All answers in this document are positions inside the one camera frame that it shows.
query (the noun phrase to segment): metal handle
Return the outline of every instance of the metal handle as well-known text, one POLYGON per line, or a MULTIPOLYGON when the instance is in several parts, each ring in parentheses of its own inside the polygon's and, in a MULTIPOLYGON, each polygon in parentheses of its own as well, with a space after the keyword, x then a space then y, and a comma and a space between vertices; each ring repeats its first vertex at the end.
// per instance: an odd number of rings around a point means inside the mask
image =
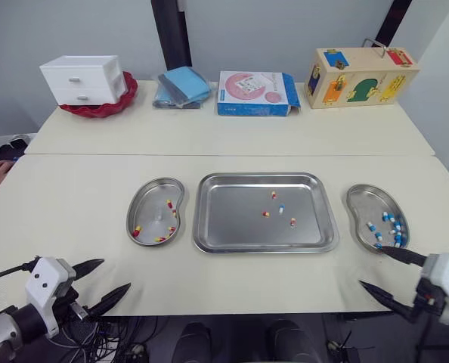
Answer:
POLYGON ((378 42, 378 41, 376 41, 376 40, 374 40, 374 39, 366 38, 366 39, 364 39, 364 41, 362 42, 362 48, 366 45, 366 42, 367 42, 367 41, 369 41, 369 42, 371 42, 371 43, 373 43, 373 44, 375 44, 375 45, 378 45, 379 47, 382 47, 382 55, 381 55, 381 58, 384 58, 384 56, 386 55, 386 51, 388 50, 388 47, 386 47, 383 43, 378 42))

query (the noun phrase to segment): kidney-shaped metal dish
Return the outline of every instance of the kidney-shaped metal dish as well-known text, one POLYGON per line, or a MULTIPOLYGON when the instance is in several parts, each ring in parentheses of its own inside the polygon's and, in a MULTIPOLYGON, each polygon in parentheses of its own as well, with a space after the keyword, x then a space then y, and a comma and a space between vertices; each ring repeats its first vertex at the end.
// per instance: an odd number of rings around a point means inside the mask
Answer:
POLYGON ((314 175, 211 174, 197 193, 194 241, 208 253, 326 252, 339 232, 314 175))
POLYGON ((132 199, 127 213, 127 233, 141 246, 156 246, 173 240, 181 226, 179 208, 184 186, 173 178, 149 181, 132 199), (138 235, 133 235, 140 227, 138 235))
POLYGON ((395 234, 389 233, 395 230, 395 226, 390 221, 382 220, 384 212, 392 214, 401 223, 401 247, 407 247, 410 231, 406 217, 396 201, 385 191, 373 185, 357 184, 348 190, 346 202, 354 217, 355 235, 369 250, 378 250, 375 246, 377 243, 381 243, 382 246, 395 245, 395 234), (368 222, 376 227, 374 232, 369 229, 368 222), (382 235, 380 242, 376 239, 376 231, 382 235))

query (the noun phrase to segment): white drawer box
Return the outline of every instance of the white drawer box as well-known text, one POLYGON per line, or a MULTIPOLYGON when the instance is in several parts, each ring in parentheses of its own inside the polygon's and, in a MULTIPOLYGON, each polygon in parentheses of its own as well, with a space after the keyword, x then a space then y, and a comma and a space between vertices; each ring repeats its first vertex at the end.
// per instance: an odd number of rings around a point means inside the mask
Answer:
POLYGON ((113 93, 106 88, 53 88, 51 90, 58 104, 69 105, 99 105, 115 104, 113 93))
POLYGON ((116 55, 65 55, 40 69, 58 104, 115 104, 127 91, 116 55))

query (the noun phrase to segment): folded towel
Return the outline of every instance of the folded towel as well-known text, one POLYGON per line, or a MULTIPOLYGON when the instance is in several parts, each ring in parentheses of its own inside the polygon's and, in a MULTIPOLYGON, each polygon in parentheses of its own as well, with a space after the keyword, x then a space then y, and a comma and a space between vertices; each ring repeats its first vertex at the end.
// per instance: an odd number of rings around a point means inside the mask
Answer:
POLYGON ((206 80, 190 67, 180 67, 158 75, 160 84, 179 107, 183 104, 203 100, 209 96, 206 80))
POLYGON ((154 101, 152 105, 155 108, 187 108, 187 109, 196 109, 201 108, 202 101, 190 102, 189 104, 185 104, 182 107, 178 107, 176 103, 171 100, 171 96, 166 91, 166 89, 159 85, 157 88, 156 96, 154 97, 154 101))

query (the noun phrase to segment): capsule pill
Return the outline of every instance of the capsule pill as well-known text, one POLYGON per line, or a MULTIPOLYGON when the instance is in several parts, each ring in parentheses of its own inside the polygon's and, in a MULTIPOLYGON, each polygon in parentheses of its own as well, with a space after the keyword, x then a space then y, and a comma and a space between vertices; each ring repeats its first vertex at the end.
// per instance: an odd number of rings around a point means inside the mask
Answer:
POLYGON ((376 230, 376 226, 373 225, 371 222, 368 222, 368 223, 367 223, 367 227, 369 227, 369 230, 370 230, 371 232, 374 232, 374 231, 376 230))

